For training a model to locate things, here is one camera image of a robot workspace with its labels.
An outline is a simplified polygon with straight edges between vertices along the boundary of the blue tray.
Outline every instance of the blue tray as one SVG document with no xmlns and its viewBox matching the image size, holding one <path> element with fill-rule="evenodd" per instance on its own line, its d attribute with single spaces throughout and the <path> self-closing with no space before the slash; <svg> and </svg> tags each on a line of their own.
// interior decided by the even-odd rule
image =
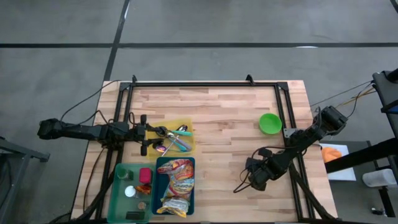
<svg viewBox="0 0 398 224">
<path fill-rule="evenodd" d="M 195 173 L 195 159 L 192 157 L 159 157 L 156 160 L 156 168 L 155 168 L 155 178 L 154 178 L 154 184 L 153 189 L 152 189 L 152 213 L 154 215 L 173 215 L 169 212 L 164 212 L 162 214 L 159 214 L 156 212 L 158 208 L 163 206 L 163 203 L 160 201 L 161 198 L 163 197 L 164 192 L 166 191 L 167 186 L 169 185 L 169 175 L 167 174 L 159 174 L 157 172 L 157 168 L 159 168 L 161 165 L 165 164 L 166 162 L 173 160 L 173 159 L 189 159 L 193 163 L 193 171 Z M 190 205 L 188 208 L 187 215 L 192 215 L 193 214 L 193 208 L 195 205 L 195 197 L 194 197 L 194 190 L 195 187 L 192 189 L 191 192 L 191 200 L 190 200 Z"/>
</svg>

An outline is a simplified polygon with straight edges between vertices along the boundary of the butcher block tabletop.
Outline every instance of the butcher block tabletop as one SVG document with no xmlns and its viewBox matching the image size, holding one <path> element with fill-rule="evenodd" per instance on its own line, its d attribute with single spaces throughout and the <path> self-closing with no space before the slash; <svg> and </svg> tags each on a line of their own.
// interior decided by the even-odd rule
<svg viewBox="0 0 398 224">
<path fill-rule="evenodd" d="M 286 81 L 298 128 L 312 124 L 312 112 L 301 80 Z M 105 118 L 114 116 L 119 82 L 103 88 L 98 110 Z M 283 91 L 285 119 L 290 127 Z M 122 103 L 121 118 L 124 113 Z M 294 222 L 297 221 L 289 173 L 276 181 L 268 181 L 266 191 L 247 188 L 233 193 L 241 183 L 239 174 L 246 158 L 262 146 L 283 146 L 282 134 L 262 134 L 258 121 L 264 113 L 278 115 L 274 87 L 268 86 L 212 86 L 212 87 L 134 87 L 131 111 L 136 121 L 147 114 L 149 124 L 180 118 L 191 118 L 195 135 L 195 212 L 187 218 L 176 215 L 153 215 L 151 222 Z M 104 124 L 97 114 L 95 124 Z M 148 163 L 140 155 L 141 145 L 126 142 L 123 163 Z M 83 196 L 101 145 L 90 141 L 72 210 L 72 218 L 83 213 Z M 98 193 L 104 169 L 106 149 L 95 169 L 88 195 L 87 207 Z M 333 216 L 335 203 L 318 146 L 308 148 L 304 156 L 311 191 Z M 104 200 L 106 217 L 111 189 Z M 300 190 L 304 217 L 308 217 L 305 198 Z"/>
</svg>

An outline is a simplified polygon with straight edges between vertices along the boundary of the green tray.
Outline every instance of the green tray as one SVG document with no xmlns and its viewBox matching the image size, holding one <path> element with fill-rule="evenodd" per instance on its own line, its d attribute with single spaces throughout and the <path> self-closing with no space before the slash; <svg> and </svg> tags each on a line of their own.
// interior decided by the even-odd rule
<svg viewBox="0 0 398 224">
<path fill-rule="evenodd" d="M 118 164 L 116 166 L 115 175 L 113 179 L 111 200 L 109 202 L 108 217 L 109 223 L 147 223 L 151 216 L 152 196 L 139 193 L 139 198 L 129 198 L 124 194 L 127 186 L 142 185 L 139 182 L 139 169 L 148 167 L 155 174 L 155 165 L 153 164 Z M 120 169 L 127 169 L 132 171 L 133 180 L 121 180 L 116 175 Z M 147 206 L 145 210 L 139 210 L 137 205 L 144 201 Z M 127 220 L 127 212 L 145 212 L 145 217 L 142 220 Z"/>
</svg>

